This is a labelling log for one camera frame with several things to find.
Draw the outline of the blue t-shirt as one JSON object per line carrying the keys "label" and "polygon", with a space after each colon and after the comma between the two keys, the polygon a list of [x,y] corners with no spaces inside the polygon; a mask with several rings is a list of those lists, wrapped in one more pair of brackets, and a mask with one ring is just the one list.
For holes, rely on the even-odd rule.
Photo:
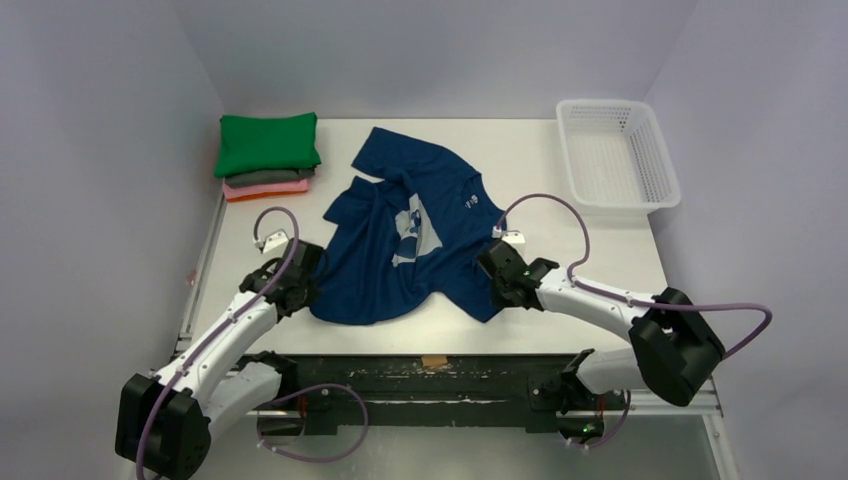
{"label": "blue t-shirt", "polygon": [[336,230],[312,315],[370,325],[441,293],[479,322],[493,318],[476,258],[503,211],[481,173],[443,146],[378,127],[352,165],[358,175],[324,214]]}

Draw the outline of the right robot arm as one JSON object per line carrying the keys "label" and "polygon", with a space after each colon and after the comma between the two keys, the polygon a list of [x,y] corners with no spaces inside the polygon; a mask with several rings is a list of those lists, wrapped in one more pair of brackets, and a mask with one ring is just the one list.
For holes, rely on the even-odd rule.
{"label": "right robot arm", "polygon": [[565,409],[615,390],[639,389],[687,406],[726,358],[722,341],[679,290],[646,295],[614,289],[548,259],[526,262],[503,240],[477,262],[497,306],[564,314],[626,342],[617,350],[585,349],[564,368],[559,387]]}

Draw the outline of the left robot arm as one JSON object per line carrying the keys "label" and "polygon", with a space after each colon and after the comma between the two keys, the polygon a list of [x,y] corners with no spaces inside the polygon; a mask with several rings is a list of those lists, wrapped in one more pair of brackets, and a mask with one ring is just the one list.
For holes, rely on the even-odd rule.
{"label": "left robot arm", "polygon": [[115,451],[144,471],[189,479],[222,433],[255,407],[297,399],[295,363],[247,349],[278,322],[310,306],[326,271],[325,250],[301,241],[249,273],[215,324],[151,374],[135,374],[120,394]]}

